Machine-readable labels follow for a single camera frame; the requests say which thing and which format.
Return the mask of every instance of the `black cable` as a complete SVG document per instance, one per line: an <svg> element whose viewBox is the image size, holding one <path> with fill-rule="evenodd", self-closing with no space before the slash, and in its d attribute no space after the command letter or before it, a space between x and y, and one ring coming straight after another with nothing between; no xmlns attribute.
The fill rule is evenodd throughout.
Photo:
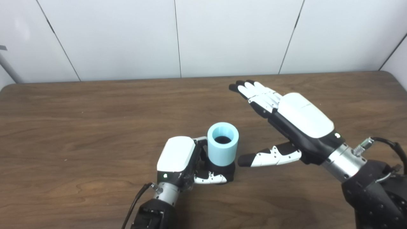
<svg viewBox="0 0 407 229"><path fill-rule="evenodd" d="M372 137L372 139L374 141L379 141L388 144L396 152L396 154L400 157L400 160L403 162L404 175L407 175L407 156L404 150L401 148L400 144L398 142L392 142L387 139L379 137Z"/></svg>
<svg viewBox="0 0 407 229"><path fill-rule="evenodd" d="M150 187L152 184L153 184L152 182L147 183L147 184L144 184L144 186L140 189L140 191L138 191L137 195L134 197L133 202L131 203L129 212L127 213L127 216L126 216L126 218L125 218L125 221L124 221L124 223L123 223L123 225L122 225L122 229L125 229L125 227L126 227L126 225L127 225L127 222L129 221L129 218L130 218L130 216L131 216L131 213L133 212L134 206L136 205L138 199L140 199L141 195L142 195L147 189L149 189L149 187Z"/></svg>

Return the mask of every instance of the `blue cylinder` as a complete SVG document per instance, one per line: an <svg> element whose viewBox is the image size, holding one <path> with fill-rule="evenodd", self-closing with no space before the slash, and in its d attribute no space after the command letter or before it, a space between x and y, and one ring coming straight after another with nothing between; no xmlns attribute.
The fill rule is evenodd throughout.
<svg viewBox="0 0 407 229"><path fill-rule="evenodd" d="M208 157L217 166L230 165L236 157L239 132L230 123L213 124L208 130Z"/></svg>

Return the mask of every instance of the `white wall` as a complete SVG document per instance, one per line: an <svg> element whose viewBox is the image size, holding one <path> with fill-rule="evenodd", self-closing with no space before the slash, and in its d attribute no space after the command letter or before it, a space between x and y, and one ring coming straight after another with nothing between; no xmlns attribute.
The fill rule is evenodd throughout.
<svg viewBox="0 0 407 229"><path fill-rule="evenodd" d="M407 90L407 39L404 39L381 70L393 74Z"/></svg>
<svg viewBox="0 0 407 229"><path fill-rule="evenodd" d="M175 0L182 77L277 74L302 0Z"/></svg>
<svg viewBox="0 0 407 229"><path fill-rule="evenodd" d="M405 0L0 0L0 6L0 45L8 48L0 50L0 64L17 82L378 70L407 33Z"/></svg>
<svg viewBox="0 0 407 229"><path fill-rule="evenodd" d="M280 73L378 70L407 33L406 0L306 0Z"/></svg>
<svg viewBox="0 0 407 229"><path fill-rule="evenodd" d="M78 81L35 0L0 0L0 65L17 82Z"/></svg>
<svg viewBox="0 0 407 229"><path fill-rule="evenodd" d="M0 90L3 89L3 87L9 85L9 84L14 84L14 80L8 75L8 73L4 70L2 66L0 66Z"/></svg>
<svg viewBox="0 0 407 229"><path fill-rule="evenodd" d="M173 0L39 0L81 80L180 77Z"/></svg>

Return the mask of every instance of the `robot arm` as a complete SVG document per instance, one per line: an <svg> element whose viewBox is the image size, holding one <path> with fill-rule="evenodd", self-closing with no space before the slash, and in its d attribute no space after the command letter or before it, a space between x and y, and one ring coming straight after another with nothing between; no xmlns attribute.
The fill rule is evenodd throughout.
<svg viewBox="0 0 407 229"><path fill-rule="evenodd" d="M284 135L306 164L321 165L345 143L333 122L298 93L281 96L254 81L237 81L229 89L247 99L256 113Z"/></svg>
<svg viewBox="0 0 407 229"><path fill-rule="evenodd" d="M131 229L174 229L176 228L175 204L181 192L191 190L194 183L222 184L233 180L233 170L218 171L199 168L199 162L209 164L204 147L206 137L192 139L178 136L168 139L157 163L157 184L145 184L136 195L126 216L125 228L137 200L149 187L155 193L152 199L140 205Z"/></svg>
<svg viewBox="0 0 407 229"><path fill-rule="evenodd" d="M229 89L247 99L257 114L289 140L285 145L291 145L289 150L280 150L281 146L276 145L272 150L242 155L238 159L240 166L279 165L298 158L306 164L322 165L341 182L346 201L355 209L357 229L407 228L407 177L396 174L396 169L384 162L361 157L373 139L352 149L333 122L298 93L281 96L250 80L237 81ZM406 165L398 143L387 144L398 151Z"/></svg>

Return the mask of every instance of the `wooden table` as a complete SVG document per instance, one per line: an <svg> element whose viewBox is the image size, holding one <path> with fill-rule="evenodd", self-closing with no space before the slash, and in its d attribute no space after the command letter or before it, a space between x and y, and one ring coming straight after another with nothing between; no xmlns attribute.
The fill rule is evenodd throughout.
<svg viewBox="0 0 407 229"><path fill-rule="evenodd" d="M219 121L239 130L237 155L285 142L228 90L238 79L303 94L351 146L382 136L407 148L407 93L387 72L15 84L0 92L0 228L120 228L167 139ZM400 163L379 143L365 156ZM176 209L183 229L354 228L340 183L301 162L238 167L234 182L195 185Z"/></svg>

